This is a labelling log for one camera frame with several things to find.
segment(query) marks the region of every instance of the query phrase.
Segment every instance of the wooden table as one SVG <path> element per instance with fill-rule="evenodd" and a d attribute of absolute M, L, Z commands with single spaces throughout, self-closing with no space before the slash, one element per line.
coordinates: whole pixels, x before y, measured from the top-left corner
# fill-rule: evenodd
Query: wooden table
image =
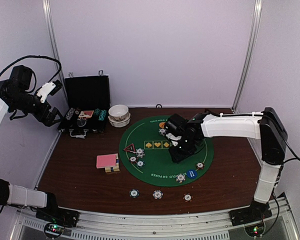
<path fill-rule="evenodd" d="M 132 108 L 131 124 L 146 117 L 174 113 L 190 119 L 203 111 L 202 108 Z M 138 180 L 123 164 L 117 174 L 107 175 L 104 169 L 96 169 L 97 155 L 118 153 L 126 129 L 107 125 L 103 134 L 91 133 L 86 139 L 63 133 L 38 189 L 54 193 L 61 207 L 112 214 L 200 213 L 251 203 L 261 167 L 246 138 L 215 137 L 214 160 L 204 176 L 180 187 L 158 187 Z M 138 189 L 140 196 L 131 198 L 131 189 Z M 154 199 L 154 190 L 161 190 L 163 198 Z M 184 202 L 185 193 L 193 196 L 191 202 Z"/>

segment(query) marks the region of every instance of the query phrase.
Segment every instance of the black box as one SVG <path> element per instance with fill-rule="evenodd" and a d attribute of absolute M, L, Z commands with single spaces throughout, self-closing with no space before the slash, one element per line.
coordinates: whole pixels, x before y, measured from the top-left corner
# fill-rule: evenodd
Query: black box
<path fill-rule="evenodd" d="M 65 79 L 65 90 L 68 98 L 69 110 L 58 130 L 70 132 L 72 137 L 85 138 L 89 132 L 103 133 L 108 120 L 110 107 L 109 76 L 82 76 Z M 100 120 L 97 112 L 105 112 L 104 120 Z M 91 118 L 86 119 L 84 126 L 78 125 L 81 111 L 94 111 Z"/>

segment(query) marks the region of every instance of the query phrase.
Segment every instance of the blue label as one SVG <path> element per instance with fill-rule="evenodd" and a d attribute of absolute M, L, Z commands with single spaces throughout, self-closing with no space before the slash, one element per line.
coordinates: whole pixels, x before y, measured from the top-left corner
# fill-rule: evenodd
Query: blue label
<path fill-rule="evenodd" d="M 195 170 L 189 170 L 186 172 L 186 176 L 190 179 L 195 179 L 198 176 L 198 173 Z"/>

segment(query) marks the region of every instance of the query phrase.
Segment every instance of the robotic arm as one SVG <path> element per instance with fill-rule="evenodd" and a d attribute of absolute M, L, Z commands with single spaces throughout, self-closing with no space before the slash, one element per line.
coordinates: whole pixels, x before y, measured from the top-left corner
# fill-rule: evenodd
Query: robotic arm
<path fill-rule="evenodd" d="M 179 163 L 192 156 L 204 138 L 243 137 L 261 140 L 262 165 L 253 201 L 247 209 L 230 212 L 232 224 L 240 225 L 261 220 L 269 215 L 269 199 L 283 169 L 288 134 L 275 110 L 251 114 L 198 113 L 191 120 L 178 114 L 165 123 L 163 135 L 172 142 L 172 161 Z"/>
<path fill-rule="evenodd" d="M 54 95 L 62 88 L 60 81 L 49 81 L 32 95 L 26 92 L 30 87 L 32 74 L 34 72 L 30 68 L 19 65 L 13 68 L 8 80 L 0 81 L 0 124 L 7 112 L 14 112 L 11 120 L 32 114 L 47 127 L 63 119 L 57 108 L 50 111 L 51 106 L 46 101 L 48 95 Z M 24 115 L 15 117 L 17 110 Z M 13 185 L 3 179 L 0 179 L 0 205 L 34 207 L 37 209 L 37 218 L 65 227 L 75 227 L 79 216 L 77 211 L 59 208 L 53 193 Z"/>

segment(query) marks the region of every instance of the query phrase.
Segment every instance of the green felt circle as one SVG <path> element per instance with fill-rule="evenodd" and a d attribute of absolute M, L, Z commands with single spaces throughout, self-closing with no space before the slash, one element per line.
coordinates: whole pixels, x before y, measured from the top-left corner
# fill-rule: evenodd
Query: green felt circle
<path fill-rule="evenodd" d="M 165 145 L 169 141 L 159 134 L 159 124 L 166 122 L 169 117 L 153 116 L 136 122 L 124 132 L 119 145 L 119 156 L 126 169 L 141 181 L 161 187 L 177 187 L 192 183 L 207 172 L 214 158 L 212 141 L 205 138 L 203 140 L 205 147 L 198 147 L 197 154 L 180 163 L 172 162 L 168 144 Z M 130 163 L 129 158 L 134 154 L 124 151 L 130 144 L 134 144 L 135 149 L 144 149 L 145 156 L 141 158 L 144 161 L 144 167 L 139 168 L 136 163 Z M 204 169 L 196 169 L 198 162 L 204 163 Z M 184 182 L 178 183 L 177 175 L 186 175 L 188 170 L 196 170 L 197 177 L 194 179 L 186 177 Z"/>

